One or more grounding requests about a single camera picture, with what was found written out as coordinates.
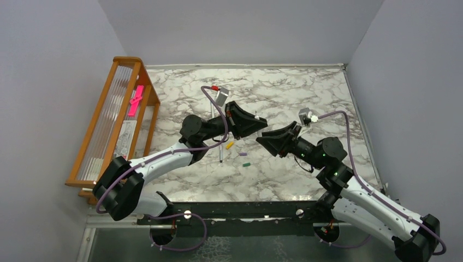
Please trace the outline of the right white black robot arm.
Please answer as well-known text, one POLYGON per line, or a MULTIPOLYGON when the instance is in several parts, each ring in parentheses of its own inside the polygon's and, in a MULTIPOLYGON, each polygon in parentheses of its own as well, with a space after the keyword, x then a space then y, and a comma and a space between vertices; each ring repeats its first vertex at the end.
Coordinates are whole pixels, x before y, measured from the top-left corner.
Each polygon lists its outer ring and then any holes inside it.
POLYGON ((431 214, 421 216, 375 190, 343 163, 347 152, 337 137, 312 144, 299 136, 296 122, 256 141, 273 156, 291 153, 319 170, 316 176, 326 189, 315 207, 322 222, 332 218, 349 223, 382 241, 401 261, 429 261, 437 245, 440 222, 431 214))

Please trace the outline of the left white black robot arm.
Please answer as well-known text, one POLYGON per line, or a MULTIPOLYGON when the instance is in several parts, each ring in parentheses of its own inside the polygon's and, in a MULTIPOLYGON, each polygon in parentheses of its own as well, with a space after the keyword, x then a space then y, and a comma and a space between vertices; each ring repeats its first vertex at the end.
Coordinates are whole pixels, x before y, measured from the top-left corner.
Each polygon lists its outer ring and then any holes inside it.
POLYGON ((151 215, 158 224, 171 219, 169 200, 162 193, 148 193, 144 186, 178 168, 200 161, 211 149, 206 140, 232 133, 239 140, 268 126, 267 120, 240 108, 235 101, 225 105, 225 112, 210 120, 188 115, 182 123, 181 138, 172 146, 138 159, 114 158, 92 189, 100 208, 113 220, 132 214, 151 215))

